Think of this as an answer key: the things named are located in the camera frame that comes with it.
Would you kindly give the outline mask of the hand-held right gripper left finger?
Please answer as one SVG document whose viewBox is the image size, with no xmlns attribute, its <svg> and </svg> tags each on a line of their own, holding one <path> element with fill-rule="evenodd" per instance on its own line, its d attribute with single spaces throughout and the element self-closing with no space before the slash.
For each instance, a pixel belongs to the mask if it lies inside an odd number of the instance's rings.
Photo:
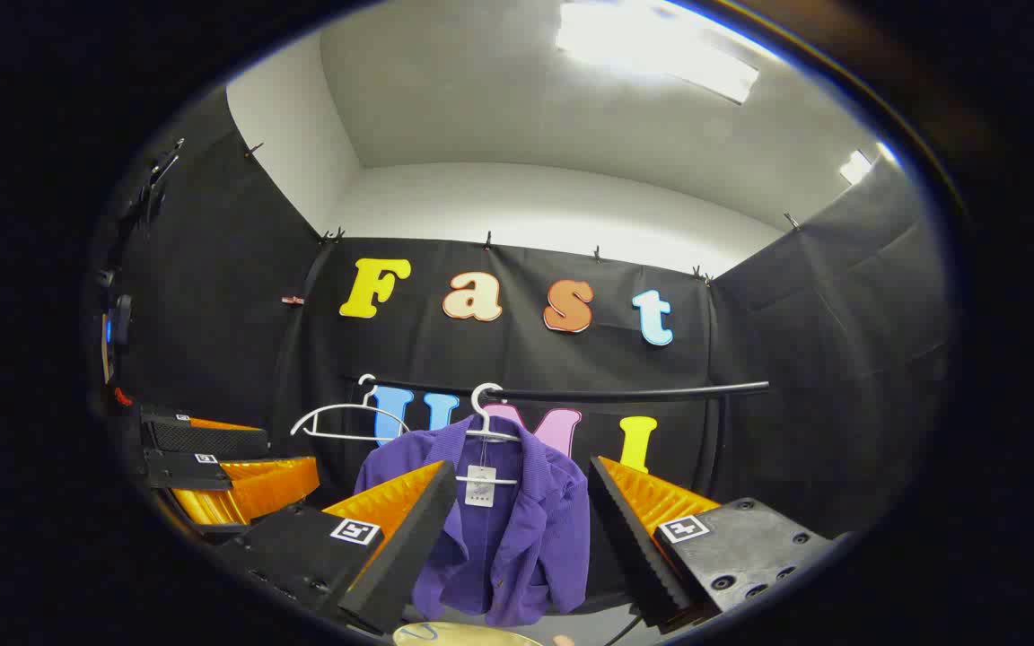
<svg viewBox="0 0 1034 646">
<path fill-rule="evenodd" d="M 214 552 L 242 581 L 315 620 L 393 633 L 456 492 L 455 466 L 438 461 L 326 510 L 291 504 Z"/>
</svg>

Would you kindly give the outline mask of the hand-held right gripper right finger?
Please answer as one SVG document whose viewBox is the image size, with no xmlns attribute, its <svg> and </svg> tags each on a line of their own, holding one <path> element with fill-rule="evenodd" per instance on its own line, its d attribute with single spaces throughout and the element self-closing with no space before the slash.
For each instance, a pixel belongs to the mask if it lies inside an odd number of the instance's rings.
<svg viewBox="0 0 1034 646">
<path fill-rule="evenodd" d="M 756 499 L 713 502 L 611 458 L 591 459 L 588 494 L 650 628 L 734 614 L 838 545 Z"/>
</svg>

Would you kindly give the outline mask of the purple knitted cardigan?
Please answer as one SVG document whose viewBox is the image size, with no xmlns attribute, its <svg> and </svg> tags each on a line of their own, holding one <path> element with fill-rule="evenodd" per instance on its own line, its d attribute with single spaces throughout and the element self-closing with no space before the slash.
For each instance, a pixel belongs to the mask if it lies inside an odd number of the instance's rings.
<svg viewBox="0 0 1034 646">
<path fill-rule="evenodd" d="M 495 442 L 468 436 L 481 417 L 446 428 L 410 431 L 371 451 L 355 482 L 356 493 L 438 461 L 456 476 L 496 476 L 518 484 L 457 481 L 456 502 L 444 521 L 413 589 L 413 606 L 426 620 L 451 608 L 486 624 L 531 625 L 548 613 L 567 614 L 586 596 L 590 571 L 591 507 L 588 482 L 577 463 L 548 447 L 520 423 L 492 417 L 491 430 L 521 438 Z"/>
</svg>

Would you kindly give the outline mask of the beige round laundry hamper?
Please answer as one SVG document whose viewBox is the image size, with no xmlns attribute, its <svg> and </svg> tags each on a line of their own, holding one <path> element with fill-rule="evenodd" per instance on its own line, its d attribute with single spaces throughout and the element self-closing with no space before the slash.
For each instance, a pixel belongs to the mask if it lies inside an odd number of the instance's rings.
<svg viewBox="0 0 1034 646">
<path fill-rule="evenodd" d="M 394 630 L 391 641 L 394 646 L 543 646 L 519 633 L 451 622 L 409 623 Z"/>
</svg>

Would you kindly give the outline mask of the large white clothes hanger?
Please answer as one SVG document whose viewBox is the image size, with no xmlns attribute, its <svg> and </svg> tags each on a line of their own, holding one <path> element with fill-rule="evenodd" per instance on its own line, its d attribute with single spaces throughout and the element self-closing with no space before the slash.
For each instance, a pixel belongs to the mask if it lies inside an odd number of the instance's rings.
<svg viewBox="0 0 1034 646">
<path fill-rule="evenodd" d="M 487 392 L 492 391 L 501 391 L 501 386 L 495 383 L 483 383 L 477 384 L 473 389 L 470 404 L 473 410 L 481 417 L 481 426 L 477 430 L 470 429 L 465 433 L 468 436 L 484 438 L 488 441 L 517 442 L 517 444 L 520 444 L 520 437 L 491 430 L 492 417 L 484 408 L 483 399 Z M 456 476 L 456 481 L 480 485 L 517 485 L 519 483 L 518 481 L 514 481 L 514 479 L 499 479 L 496 476 Z"/>
</svg>

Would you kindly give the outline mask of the small white clothes hanger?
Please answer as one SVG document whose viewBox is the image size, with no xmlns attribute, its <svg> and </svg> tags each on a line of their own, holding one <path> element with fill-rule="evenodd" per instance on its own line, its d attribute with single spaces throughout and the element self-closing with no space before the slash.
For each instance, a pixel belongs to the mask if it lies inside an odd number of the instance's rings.
<svg viewBox="0 0 1034 646">
<path fill-rule="evenodd" d="M 338 441 L 368 441 L 376 442 L 378 445 L 385 445 L 387 442 L 394 441 L 394 439 L 401 437 L 402 434 L 410 432 L 409 426 L 407 426 L 407 423 L 401 416 L 393 414 L 389 412 L 389 410 L 370 405 L 370 400 L 379 389 L 379 381 L 373 373 L 363 373 L 361 377 L 358 377 L 357 384 L 370 386 L 369 392 L 365 393 L 362 402 L 357 402 L 357 404 L 354 404 L 354 402 L 340 402 L 340 404 L 331 404 L 309 410 L 309 412 L 300 417 L 298 421 L 293 423 L 290 429 L 290 436 L 298 436 L 299 433 L 302 433 L 304 436 L 312 438 L 337 439 Z M 373 413 L 376 418 L 379 416 L 387 417 L 398 426 L 397 433 L 385 436 L 385 434 L 378 434 L 375 432 L 373 436 L 357 436 L 357 434 L 320 431 L 320 417 L 326 413 L 337 412 L 338 410 L 361 410 L 361 412 Z"/>
</svg>

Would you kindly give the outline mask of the black backdrop cloth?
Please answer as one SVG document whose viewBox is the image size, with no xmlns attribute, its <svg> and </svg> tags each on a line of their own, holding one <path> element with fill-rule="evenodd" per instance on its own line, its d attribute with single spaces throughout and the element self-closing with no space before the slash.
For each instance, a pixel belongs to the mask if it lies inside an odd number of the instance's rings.
<svg viewBox="0 0 1034 646">
<path fill-rule="evenodd" d="M 316 455 L 314 502 L 349 495 L 369 447 L 279 433 L 353 396 L 360 371 L 530 391 L 768 381 L 719 399 L 512 405 L 582 470 L 640 447 L 664 481 L 841 539 L 895 506 L 953 380 L 945 210 L 891 165 L 706 281 L 521 247 L 321 241 L 246 158 L 221 91 L 127 148 L 108 217 L 177 136 L 160 215 L 127 247 L 123 388 L 139 409 L 262 428 L 265 458 Z"/>
</svg>

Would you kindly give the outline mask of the row of black backdrop clips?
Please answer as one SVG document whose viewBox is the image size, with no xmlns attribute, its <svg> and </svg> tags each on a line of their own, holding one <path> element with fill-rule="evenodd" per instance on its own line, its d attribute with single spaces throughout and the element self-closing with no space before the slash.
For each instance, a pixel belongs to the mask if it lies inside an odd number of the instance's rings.
<svg viewBox="0 0 1034 646">
<path fill-rule="evenodd" d="M 263 143 L 261 168 L 320 234 L 486 241 L 723 275 L 781 232 L 705 199 L 599 173 L 511 163 L 362 168 L 348 152 Z"/>
</svg>

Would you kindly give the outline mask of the small ceiling light panel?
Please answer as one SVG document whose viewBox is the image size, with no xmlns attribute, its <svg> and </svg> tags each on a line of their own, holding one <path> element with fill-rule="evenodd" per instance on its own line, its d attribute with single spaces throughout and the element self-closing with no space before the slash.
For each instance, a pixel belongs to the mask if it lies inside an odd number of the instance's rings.
<svg viewBox="0 0 1034 646">
<path fill-rule="evenodd" d="M 838 167 L 838 175 L 850 187 L 854 187 L 866 179 L 871 172 L 886 165 L 898 167 L 898 158 L 889 146 L 883 142 L 875 143 L 869 150 L 853 150 L 846 162 Z"/>
</svg>

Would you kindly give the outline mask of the large ceiling light panel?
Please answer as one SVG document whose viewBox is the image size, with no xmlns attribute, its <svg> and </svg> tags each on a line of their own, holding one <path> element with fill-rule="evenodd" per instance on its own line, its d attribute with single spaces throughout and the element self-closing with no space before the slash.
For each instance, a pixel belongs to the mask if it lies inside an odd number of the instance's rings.
<svg viewBox="0 0 1034 646">
<path fill-rule="evenodd" d="M 567 0 L 555 45 L 572 57 L 681 79 L 742 105 L 779 63 L 770 49 L 738 30 L 670 0 Z"/>
</svg>

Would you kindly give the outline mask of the black clothes rail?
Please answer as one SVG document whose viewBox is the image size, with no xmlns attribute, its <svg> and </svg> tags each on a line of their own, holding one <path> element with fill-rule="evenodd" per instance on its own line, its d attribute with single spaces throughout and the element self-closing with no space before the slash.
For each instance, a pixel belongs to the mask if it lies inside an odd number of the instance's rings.
<svg viewBox="0 0 1034 646">
<path fill-rule="evenodd" d="M 382 380 L 372 378 L 358 388 L 365 391 L 378 386 L 378 388 L 402 388 L 407 391 L 422 391 L 426 393 L 451 394 L 457 397 L 470 397 L 476 391 L 476 386 L 472 388 L 460 388 L 460 386 L 440 386 L 407 383 L 399 380 Z M 754 394 L 768 391 L 771 388 L 768 381 L 758 381 L 758 383 L 740 384 L 718 384 L 718 386 L 697 386 L 696 388 L 670 388 L 670 389 L 646 389 L 645 391 L 530 391 L 530 389 L 501 388 L 501 386 L 485 386 L 484 397 L 491 397 L 497 400 L 528 400 L 541 402 L 649 402 L 649 401 L 679 401 L 689 399 L 719 399 L 719 397 L 741 396 L 741 394 Z"/>
</svg>

